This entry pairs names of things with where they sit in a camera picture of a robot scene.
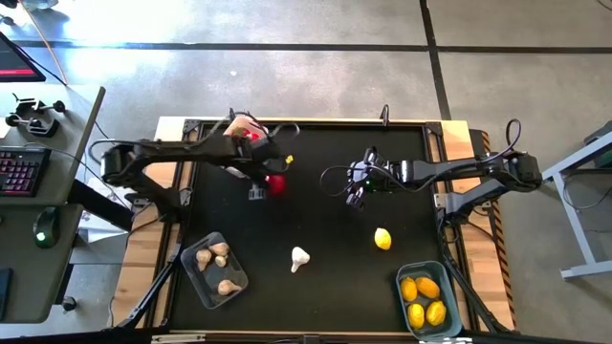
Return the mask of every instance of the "computer monitor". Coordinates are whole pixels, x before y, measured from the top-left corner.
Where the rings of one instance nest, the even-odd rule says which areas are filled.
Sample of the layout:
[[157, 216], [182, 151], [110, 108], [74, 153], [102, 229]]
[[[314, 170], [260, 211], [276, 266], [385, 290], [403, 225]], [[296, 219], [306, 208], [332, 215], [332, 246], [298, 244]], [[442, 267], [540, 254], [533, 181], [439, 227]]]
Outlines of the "computer monitor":
[[45, 81], [31, 61], [0, 32], [0, 82]]

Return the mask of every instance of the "yellow fruit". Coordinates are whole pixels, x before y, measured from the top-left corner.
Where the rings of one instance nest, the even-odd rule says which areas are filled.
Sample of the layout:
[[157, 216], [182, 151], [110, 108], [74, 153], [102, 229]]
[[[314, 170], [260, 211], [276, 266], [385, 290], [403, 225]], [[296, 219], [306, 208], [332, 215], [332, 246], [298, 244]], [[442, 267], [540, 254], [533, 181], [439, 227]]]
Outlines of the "yellow fruit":
[[425, 310], [419, 304], [408, 306], [408, 323], [412, 330], [419, 330], [425, 324]]
[[417, 278], [416, 283], [417, 290], [419, 290], [421, 294], [427, 296], [428, 298], [440, 297], [440, 287], [438, 287], [438, 285], [430, 278], [419, 277]]
[[417, 284], [414, 283], [412, 278], [406, 277], [402, 280], [400, 289], [402, 290], [402, 297], [404, 300], [412, 302], [417, 298]]
[[374, 233], [374, 242], [377, 247], [382, 249], [390, 249], [391, 248], [391, 234], [384, 228], [376, 228], [376, 232]]
[[427, 308], [427, 322], [433, 326], [438, 326], [444, 322], [447, 317], [447, 308], [442, 301], [432, 302]]

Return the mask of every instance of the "keyboard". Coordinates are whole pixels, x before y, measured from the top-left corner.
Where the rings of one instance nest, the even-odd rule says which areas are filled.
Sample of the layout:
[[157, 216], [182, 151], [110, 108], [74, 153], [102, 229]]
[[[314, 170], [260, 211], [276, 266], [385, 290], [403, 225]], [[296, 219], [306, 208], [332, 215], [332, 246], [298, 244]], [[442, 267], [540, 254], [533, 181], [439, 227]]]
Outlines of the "keyboard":
[[35, 197], [51, 150], [0, 146], [0, 197]]

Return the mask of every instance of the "concrete floor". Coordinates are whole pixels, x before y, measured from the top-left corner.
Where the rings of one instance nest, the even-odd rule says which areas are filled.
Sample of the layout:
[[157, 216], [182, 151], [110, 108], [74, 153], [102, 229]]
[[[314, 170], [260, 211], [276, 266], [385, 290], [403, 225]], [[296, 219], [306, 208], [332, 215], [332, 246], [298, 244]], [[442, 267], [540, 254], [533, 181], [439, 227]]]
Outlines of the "concrete floor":
[[[416, 0], [60, 3], [57, 11], [36, 15], [49, 38], [86, 40], [92, 46], [100, 42], [426, 44]], [[429, 0], [428, 4], [439, 45], [612, 46], [612, 11], [595, 0]], [[14, 39], [37, 40], [23, 13], [5, 9], [0, 13], [10, 14], [19, 24], [13, 29], [0, 25], [2, 32]], [[53, 68], [45, 50], [28, 51]], [[388, 103], [392, 118], [440, 118], [427, 53], [95, 47], [56, 53], [71, 83], [107, 88], [99, 123], [118, 139], [151, 138], [159, 116], [222, 116], [230, 106], [250, 109], [260, 117], [373, 118]], [[505, 146], [507, 120], [519, 118], [523, 133], [518, 148], [537, 156], [541, 169], [579, 148], [585, 136], [610, 119], [611, 54], [440, 54], [440, 61], [452, 118], [489, 132], [497, 148]], [[603, 181], [594, 187], [601, 192], [608, 185]], [[612, 273], [561, 280], [559, 269], [583, 260], [558, 198], [546, 191], [501, 199], [518, 328], [533, 335], [609, 342]], [[604, 203], [597, 211], [605, 213], [610, 205]], [[586, 226], [592, 231], [591, 240], [601, 244], [601, 255], [612, 258], [609, 225], [591, 221]], [[80, 313], [54, 310], [42, 325], [0, 326], [0, 336], [103, 328], [104, 303], [113, 294], [118, 274], [117, 267], [79, 267], [69, 289], [82, 300]], [[91, 290], [94, 281], [99, 289]]]

